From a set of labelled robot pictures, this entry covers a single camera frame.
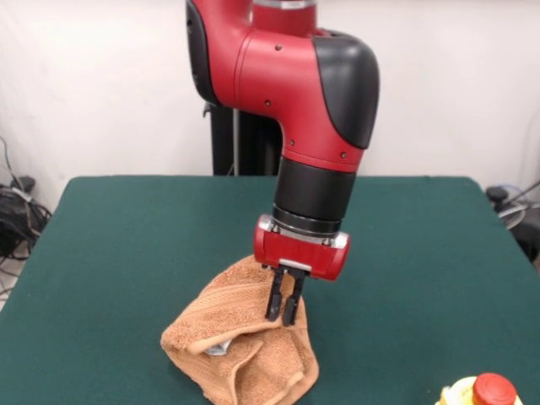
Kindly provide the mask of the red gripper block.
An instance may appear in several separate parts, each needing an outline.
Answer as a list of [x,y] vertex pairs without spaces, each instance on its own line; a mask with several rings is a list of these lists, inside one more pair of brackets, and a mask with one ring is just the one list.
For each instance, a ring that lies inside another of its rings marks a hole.
[[257,221],[253,251],[262,265],[279,268],[291,267],[304,272],[286,272],[274,269],[266,319],[278,319],[283,296],[287,295],[282,321],[285,327],[296,323],[307,273],[312,278],[334,281],[343,270],[350,248],[350,236],[338,232],[333,237],[315,237],[296,233],[278,225],[270,215],[263,214]]

